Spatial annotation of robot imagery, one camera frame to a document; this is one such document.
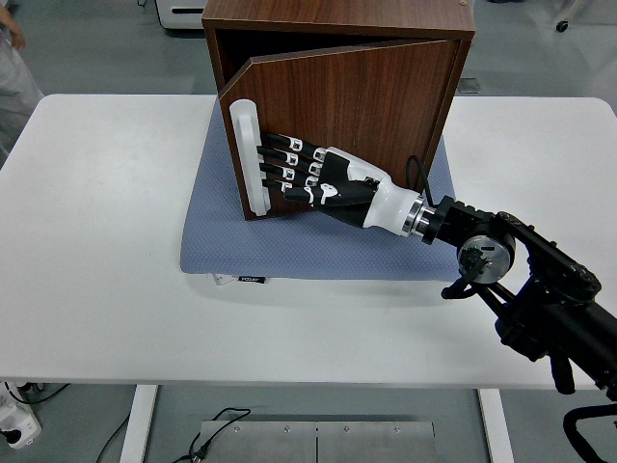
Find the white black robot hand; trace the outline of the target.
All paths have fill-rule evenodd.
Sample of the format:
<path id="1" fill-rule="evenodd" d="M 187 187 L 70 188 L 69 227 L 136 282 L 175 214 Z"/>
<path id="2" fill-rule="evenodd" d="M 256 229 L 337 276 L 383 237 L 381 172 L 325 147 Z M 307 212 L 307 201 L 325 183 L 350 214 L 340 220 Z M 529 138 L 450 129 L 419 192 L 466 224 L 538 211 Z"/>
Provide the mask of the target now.
<path id="1" fill-rule="evenodd" d="M 335 147 L 263 132 L 256 152 L 266 175 L 262 185 L 292 203 L 357 228 L 379 227 L 396 235 L 412 232 L 423 205 L 420 194 L 393 183 L 384 170 Z"/>

